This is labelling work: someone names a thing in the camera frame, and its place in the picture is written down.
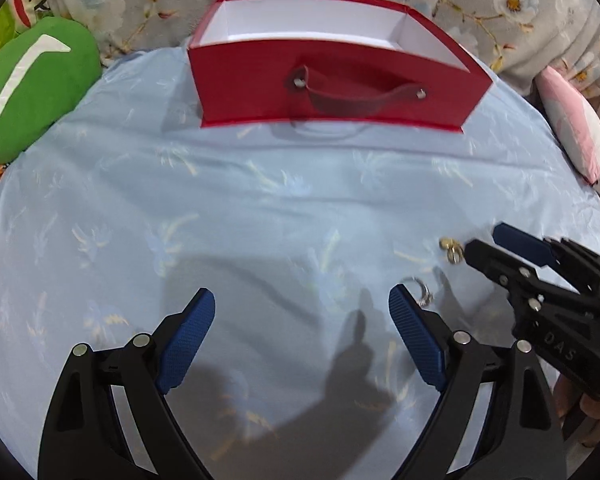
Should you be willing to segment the right human hand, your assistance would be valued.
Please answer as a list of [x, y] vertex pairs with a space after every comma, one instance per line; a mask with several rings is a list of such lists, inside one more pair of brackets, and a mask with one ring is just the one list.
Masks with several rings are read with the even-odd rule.
[[594, 448], [600, 442], [600, 401], [577, 393], [576, 386], [564, 375], [559, 375], [553, 396], [559, 418], [564, 418], [570, 408], [577, 405], [586, 416], [595, 420], [593, 428], [580, 439], [585, 448]]

